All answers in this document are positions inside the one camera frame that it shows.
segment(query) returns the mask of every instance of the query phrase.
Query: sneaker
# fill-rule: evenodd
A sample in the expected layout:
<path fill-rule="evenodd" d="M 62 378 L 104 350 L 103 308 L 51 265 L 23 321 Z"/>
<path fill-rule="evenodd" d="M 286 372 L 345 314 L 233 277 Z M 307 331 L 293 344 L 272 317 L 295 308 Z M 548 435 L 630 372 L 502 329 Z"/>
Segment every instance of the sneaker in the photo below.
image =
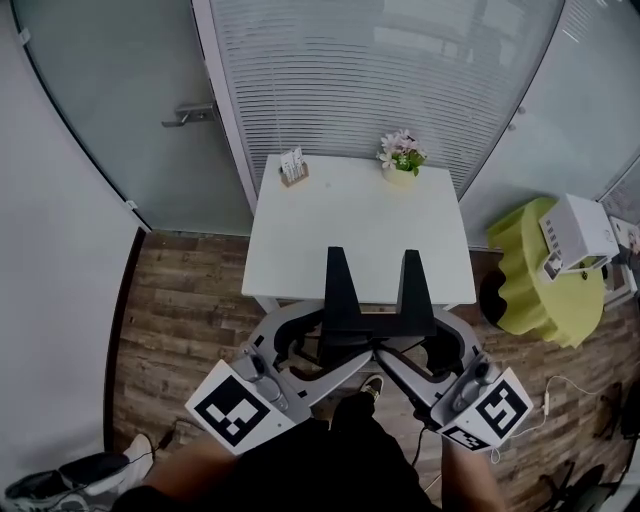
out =
<path fill-rule="evenodd" d="M 360 388 L 361 393 L 369 393 L 373 397 L 373 401 L 378 400 L 380 393 L 382 393 L 382 387 L 384 386 L 384 379 L 382 375 L 372 375 Z"/>

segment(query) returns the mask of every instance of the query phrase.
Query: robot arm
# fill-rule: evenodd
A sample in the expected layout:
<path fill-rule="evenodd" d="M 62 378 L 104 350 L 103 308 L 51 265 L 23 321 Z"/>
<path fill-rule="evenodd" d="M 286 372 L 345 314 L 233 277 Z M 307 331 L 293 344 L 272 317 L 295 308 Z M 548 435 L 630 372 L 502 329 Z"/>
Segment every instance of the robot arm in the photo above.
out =
<path fill-rule="evenodd" d="M 231 365 L 219 362 L 186 404 L 232 453 L 241 454 L 311 417 L 310 407 L 371 360 L 409 397 L 414 416 L 473 451 L 500 446 L 532 409 L 510 369 L 482 352 L 473 329 L 433 309 L 417 251 L 403 261 L 396 314 L 362 314 L 341 248 L 330 248 L 325 301 L 267 315 Z M 287 366 L 321 325 L 308 374 Z M 405 353 L 427 352 L 421 368 Z"/>

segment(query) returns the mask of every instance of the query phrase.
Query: person's arm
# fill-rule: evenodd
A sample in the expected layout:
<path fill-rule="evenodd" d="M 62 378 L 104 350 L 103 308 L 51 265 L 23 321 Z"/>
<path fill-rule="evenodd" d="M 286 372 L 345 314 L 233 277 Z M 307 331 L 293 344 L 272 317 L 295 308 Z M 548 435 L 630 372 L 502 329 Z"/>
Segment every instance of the person's arm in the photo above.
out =
<path fill-rule="evenodd" d="M 486 456 L 442 440 L 442 508 L 461 512 L 505 512 Z"/>
<path fill-rule="evenodd" d="M 143 485 L 178 501 L 202 497 L 233 469 L 237 458 L 211 435 L 203 434 L 154 465 Z"/>

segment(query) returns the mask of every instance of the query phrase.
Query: door handle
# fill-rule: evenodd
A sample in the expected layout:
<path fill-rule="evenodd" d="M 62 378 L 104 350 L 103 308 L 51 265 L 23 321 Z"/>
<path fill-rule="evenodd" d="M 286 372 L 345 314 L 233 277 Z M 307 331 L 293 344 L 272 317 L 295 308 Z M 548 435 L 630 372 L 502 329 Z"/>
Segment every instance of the door handle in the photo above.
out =
<path fill-rule="evenodd" d="M 165 128 L 182 128 L 187 123 L 215 121 L 218 118 L 218 109 L 215 103 L 197 103 L 180 105 L 176 108 L 175 114 L 176 121 L 162 121 L 162 126 Z"/>

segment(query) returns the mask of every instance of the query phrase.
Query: yellow-green stool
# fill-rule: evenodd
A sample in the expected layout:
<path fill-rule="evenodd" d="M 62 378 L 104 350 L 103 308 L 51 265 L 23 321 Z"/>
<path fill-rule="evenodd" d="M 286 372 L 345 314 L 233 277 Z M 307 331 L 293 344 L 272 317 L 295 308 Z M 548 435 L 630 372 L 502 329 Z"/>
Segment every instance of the yellow-green stool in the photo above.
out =
<path fill-rule="evenodd" d="M 549 255 L 538 220 L 555 203 L 555 199 L 535 199 L 487 231 L 489 247 L 504 251 L 498 265 L 504 284 L 498 295 L 506 310 L 496 323 L 511 334 L 533 330 L 545 341 L 577 347 L 600 322 L 604 283 L 600 269 L 586 272 L 586 279 L 581 273 L 561 274 L 553 283 L 538 277 Z"/>

